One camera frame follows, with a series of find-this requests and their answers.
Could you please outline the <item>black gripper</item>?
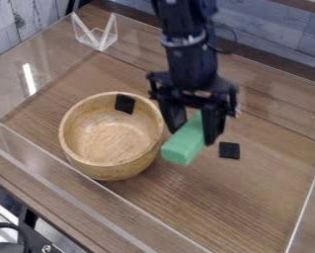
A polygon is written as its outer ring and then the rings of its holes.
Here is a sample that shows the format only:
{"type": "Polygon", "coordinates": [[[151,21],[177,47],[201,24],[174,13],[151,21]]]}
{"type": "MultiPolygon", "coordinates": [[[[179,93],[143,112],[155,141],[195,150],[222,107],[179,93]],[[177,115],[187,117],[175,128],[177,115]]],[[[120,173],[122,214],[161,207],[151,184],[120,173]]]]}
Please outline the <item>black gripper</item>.
{"type": "Polygon", "coordinates": [[[218,73],[221,50],[211,40],[161,42],[167,70],[151,71],[151,97],[170,133],[187,122],[186,108],[201,109],[205,143],[215,143],[225,132],[226,118],[238,113],[238,87],[218,73]]]}

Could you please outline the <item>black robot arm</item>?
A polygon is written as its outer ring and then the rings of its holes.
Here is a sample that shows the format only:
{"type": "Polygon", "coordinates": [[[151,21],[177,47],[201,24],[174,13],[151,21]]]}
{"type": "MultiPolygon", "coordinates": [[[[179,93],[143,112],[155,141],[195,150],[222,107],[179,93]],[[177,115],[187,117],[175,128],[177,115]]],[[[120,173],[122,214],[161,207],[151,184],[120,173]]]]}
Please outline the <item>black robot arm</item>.
{"type": "Polygon", "coordinates": [[[214,15],[217,0],[151,0],[161,25],[166,71],[151,71],[151,98],[158,101],[170,132],[187,123],[186,109],[201,111],[205,143],[225,131],[226,119],[237,114],[238,87],[218,73],[214,15]]]}

